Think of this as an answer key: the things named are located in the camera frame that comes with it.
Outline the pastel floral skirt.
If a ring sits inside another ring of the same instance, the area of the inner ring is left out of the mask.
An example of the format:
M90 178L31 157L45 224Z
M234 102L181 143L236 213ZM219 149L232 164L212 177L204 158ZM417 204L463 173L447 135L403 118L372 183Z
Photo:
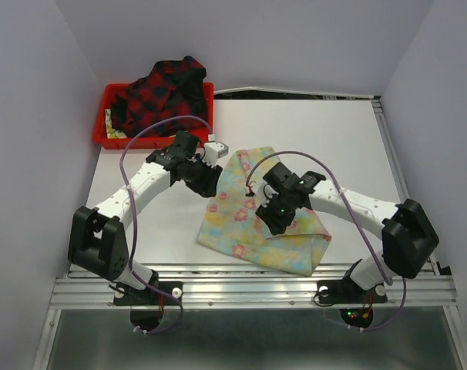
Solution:
M259 201L245 193L249 172L273 152L265 146L232 155L218 181L217 195L207 206L197 242L252 264L309 277L331 242L317 214L306 208L297 210L286 233L273 236L255 214Z

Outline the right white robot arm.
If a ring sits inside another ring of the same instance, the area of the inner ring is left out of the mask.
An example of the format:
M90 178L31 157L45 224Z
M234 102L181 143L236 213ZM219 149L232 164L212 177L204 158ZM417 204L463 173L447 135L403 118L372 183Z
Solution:
M360 234L370 232L382 242L380 251L353 263L342 279L320 282L322 305L359 304L367 297L385 302L386 279L415 278L439 243L422 205L412 199L394 203L367 197L319 173L307 171L299 177L282 163L248 188L260 201L256 215L274 236L284 234L304 209L352 222Z

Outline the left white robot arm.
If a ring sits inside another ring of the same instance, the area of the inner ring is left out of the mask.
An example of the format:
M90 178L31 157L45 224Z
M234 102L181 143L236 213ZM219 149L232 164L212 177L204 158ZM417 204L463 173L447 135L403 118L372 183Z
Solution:
M73 215L68 259L99 277L132 288L143 304L157 296L172 295L159 289L158 274L135 262L136 245L128 245L126 231L137 227L139 213L160 193L182 181L203 198L217 194L226 144L209 135L201 144L197 136L180 131L171 145L154 150L132 177L112 196L92 208L80 207Z

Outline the red black plaid skirt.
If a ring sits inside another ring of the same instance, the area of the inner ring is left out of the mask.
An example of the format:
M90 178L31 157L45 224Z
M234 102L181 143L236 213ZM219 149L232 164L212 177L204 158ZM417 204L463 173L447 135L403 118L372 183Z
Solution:
M208 119L208 108L203 81L207 76L204 66L187 55L181 60L158 61L148 76L130 83L116 94L110 107L113 129L134 137L149 126L154 126L145 137L172 136L178 130L193 130L204 125L191 116Z

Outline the yellow floral cloth in bin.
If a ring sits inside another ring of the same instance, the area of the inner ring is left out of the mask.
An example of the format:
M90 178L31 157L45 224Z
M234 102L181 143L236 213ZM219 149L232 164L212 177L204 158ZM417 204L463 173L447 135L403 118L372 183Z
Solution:
M125 139L126 134L118 129L113 128L113 121L111 118L111 109L105 109L105 126L107 139Z

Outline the red plastic bin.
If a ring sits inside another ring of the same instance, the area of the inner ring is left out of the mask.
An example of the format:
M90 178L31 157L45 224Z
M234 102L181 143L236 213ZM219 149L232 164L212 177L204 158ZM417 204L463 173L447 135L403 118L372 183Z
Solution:
M102 95L96 122L92 130L92 141L106 150L123 150L131 140L120 131L114 130L111 125L109 110L116 102L116 95L125 90L129 83L111 83ZM207 122L213 128L214 85L211 82L203 83L203 92L207 101ZM167 137L140 137L132 146L136 150L161 149L173 142L173 136Z

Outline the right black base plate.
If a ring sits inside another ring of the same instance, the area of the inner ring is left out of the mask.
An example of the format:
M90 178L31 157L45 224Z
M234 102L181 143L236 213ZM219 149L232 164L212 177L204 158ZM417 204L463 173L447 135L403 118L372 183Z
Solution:
M388 302L386 291L378 293L376 288L382 284L364 290L351 280L321 280L317 282L314 299L317 304L332 306L335 304L384 304Z

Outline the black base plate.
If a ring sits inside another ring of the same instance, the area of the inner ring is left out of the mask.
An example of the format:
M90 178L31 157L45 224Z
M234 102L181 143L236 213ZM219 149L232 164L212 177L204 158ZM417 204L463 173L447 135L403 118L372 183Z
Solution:
M335 304L384 304L388 302L386 291L378 293L376 288L382 284L364 290L351 280L321 280L317 282L314 299L317 304L332 306Z
M110 283L109 288L114 293L113 304L117 307L177 305L173 299L160 298L156 292L148 288L137 290L122 283ZM178 301L182 301L183 284L181 281L161 281L158 288Z

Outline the aluminium front rail frame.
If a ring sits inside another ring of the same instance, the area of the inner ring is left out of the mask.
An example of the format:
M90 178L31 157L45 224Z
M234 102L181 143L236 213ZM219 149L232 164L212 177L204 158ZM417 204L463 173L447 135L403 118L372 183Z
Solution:
M312 308L311 299L318 283L341 278L349 267L345 263L320 264L311 277L298 277L252 264L158 264L155 269L159 271L161 281L182 283L185 309L201 311ZM407 284L398 278L394 280L387 289L388 300L384 307L397 306L403 291L407 293L407 308L442 308L459 364L467 369L467 342L452 276L441 275L438 267L428 262L417 278ZM59 319L64 311L116 308L113 291L107 281L80 267L71 266L53 285L33 367L49 367Z

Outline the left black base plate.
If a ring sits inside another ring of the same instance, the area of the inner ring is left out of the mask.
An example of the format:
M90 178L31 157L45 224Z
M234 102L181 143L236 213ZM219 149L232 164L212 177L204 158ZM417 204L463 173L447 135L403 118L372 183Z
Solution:
M173 299L160 298L156 292L148 288L137 290L122 283L110 283L109 288L114 293L113 304L117 307L177 305ZM158 288L178 301L182 301L183 284L181 281L161 281Z

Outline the aluminium right rail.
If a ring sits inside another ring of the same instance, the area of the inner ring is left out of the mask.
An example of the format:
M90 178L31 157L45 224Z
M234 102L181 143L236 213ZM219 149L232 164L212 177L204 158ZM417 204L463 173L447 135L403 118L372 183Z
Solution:
M381 106L380 99L378 97L371 98L371 104L375 113L375 117L377 120L378 128L381 134L381 138L383 140L385 151L388 157L388 162L391 166L391 172L398 189L398 195L401 201L404 201L406 198L409 198L409 192L407 188L407 184L405 181L405 177L401 170L400 164L398 162L398 156L395 152L395 148L393 142L391 140L391 136L388 130L387 123L385 121L384 111ZM449 266L442 266L438 261L435 254L429 258L429 263L431 269L434 271L435 275L444 275L444 276L452 276L452 271Z

